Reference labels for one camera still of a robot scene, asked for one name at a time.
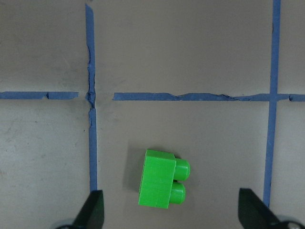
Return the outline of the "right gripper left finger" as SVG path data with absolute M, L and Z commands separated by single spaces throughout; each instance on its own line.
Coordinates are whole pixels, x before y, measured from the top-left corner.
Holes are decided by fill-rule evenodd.
M 72 223 L 72 229 L 101 229 L 104 224 L 103 191 L 92 191 Z

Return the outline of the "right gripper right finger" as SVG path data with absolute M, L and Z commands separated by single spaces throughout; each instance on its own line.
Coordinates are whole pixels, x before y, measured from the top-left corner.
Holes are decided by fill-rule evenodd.
M 249 188 L 240 188 L 238 219 L 244 229 L 275 229 L 280 220 Z

